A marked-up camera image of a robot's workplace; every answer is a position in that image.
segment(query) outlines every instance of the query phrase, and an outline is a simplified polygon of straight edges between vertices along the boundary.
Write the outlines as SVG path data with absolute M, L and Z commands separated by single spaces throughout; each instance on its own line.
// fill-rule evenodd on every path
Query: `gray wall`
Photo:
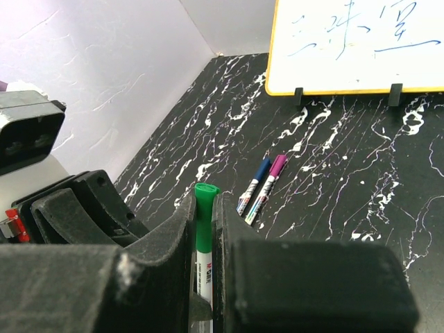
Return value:
M 275 0 L 181 0 L 213 52 L 268 52 Z
M 0 3 L 0 80 L 67 103 L 70 173 L 116 179 L 212 56 L 179 0 Z

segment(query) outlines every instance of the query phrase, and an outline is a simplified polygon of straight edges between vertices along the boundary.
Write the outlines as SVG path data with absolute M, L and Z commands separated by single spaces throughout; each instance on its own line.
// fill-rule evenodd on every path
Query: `whiteboard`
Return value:
M 444 91 L 440 0 L 276 0 L 273 96 Z

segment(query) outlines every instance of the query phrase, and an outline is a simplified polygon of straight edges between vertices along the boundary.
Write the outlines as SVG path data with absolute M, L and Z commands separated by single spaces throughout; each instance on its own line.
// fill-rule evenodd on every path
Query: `tabletop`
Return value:
M 289 158 L 253 225 L 267 239 L 373 241 L 405 267 L 419 332 L 444 331 L 444 95 L 271 97 L 267 54 L 213 59 L 116 187 L 150 228 L 196 182 L 236 203 L 265 156 Z

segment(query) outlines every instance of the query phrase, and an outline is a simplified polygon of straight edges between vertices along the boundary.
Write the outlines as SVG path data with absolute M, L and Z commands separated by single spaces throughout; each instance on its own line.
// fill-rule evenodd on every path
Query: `green marker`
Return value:
M 212 215 L 213 201 L 220 189 L 214 185 L 198 183 L 196 194 L 196 256 L 197 293 L 212 305 Z

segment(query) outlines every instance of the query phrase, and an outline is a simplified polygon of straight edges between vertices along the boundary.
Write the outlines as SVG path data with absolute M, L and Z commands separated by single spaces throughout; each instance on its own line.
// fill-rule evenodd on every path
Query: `yellow border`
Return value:
M 268 52 L 268 64 L 266 67 L 265 77 L 265 91 L 270 96 L 293 96 L 294 92 L 271 92 L 268 88 L 268 77 L 270 74 L 271 57 L 273 55 L 273 42 L 275 39 L 275 26 L 278 18 L 279 0 L 276 0 L 275 14 L 273 18 L 273 27 L 271 29 L 270 51 Z M 329 90 L 329 91 L 313 91 L 306 92 L 304 95 L 349 95 L 349 94 L 387 94 L 390 88 L 387 89 L 361 89 L 361 90 Z M 444 92 L 444 87 L 417 87 L 417 88 L 402 88 L 402 92 Z

